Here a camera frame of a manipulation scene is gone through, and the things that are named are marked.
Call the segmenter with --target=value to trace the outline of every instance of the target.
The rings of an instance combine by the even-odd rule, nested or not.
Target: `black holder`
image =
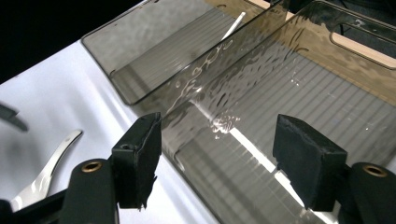
[[[358,162],[348,167],[347,152],[300,119],[278,115],[273,149],[305,208],[333,210],[340,224],[396,223],[396,175]]]
[[[161,114],[138,119],[108,160],[76,166],[67,189],[15,213],[0,200],[0,223],[119,223],[118,207],[147,206],[162,153]]]

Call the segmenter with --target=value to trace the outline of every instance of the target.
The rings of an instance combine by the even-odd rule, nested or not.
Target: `white table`
[[[62,158],[49,195],[67,188],[79,163],[108,158],[137,119],[80,41],[2,84],[0,102],[29,126],[22,133],[0,120],[0,198],[7,200],[32,183],[73,130],[84,134]],[[148,208],[120,210],[120,223],[217,223],[164,156],[156,174]]]

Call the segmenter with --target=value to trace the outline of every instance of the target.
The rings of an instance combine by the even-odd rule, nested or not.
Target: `brass grommet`
[[[91,173],[99,170],[102,167],[102,163],[99,161],[91,161],[84,164],[81,168],[84,173]]]
[[[378,177],[385,177],[388,175],[388,173],[382,168],[373,165],[365,165],[363,166],[363,170],[370,175],[375,175]]]

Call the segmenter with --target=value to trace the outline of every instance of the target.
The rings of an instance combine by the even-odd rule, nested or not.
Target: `black background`
[[[140,1],[3,0],[0,83],[111,21]]]

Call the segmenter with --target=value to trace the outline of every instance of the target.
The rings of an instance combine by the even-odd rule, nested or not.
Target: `plastic container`
[[[146,1],[84,36],[82,43],[123,101],[134,105],[216,46],[242,12],[239,27],[263,11],[240,0]],[[283,21],[262,31],[270,34]]]
[[[368,161],[396,171],[396,63],[337,34],[340,25],[394,48],[393,27],[314,2],[226,69],[217,59],[192,63],[186,71],[198,76],[186,82],[177,75],[133,107],[167,113],[163,151],[221,222],[336,223],[338,205],[333,213],[306,211],[276,171],[278,114],[332,139],[348,152],[348,165]],[[218,49],[237,43],[237,34]],[[179,97],[164,94],[172,91]]]

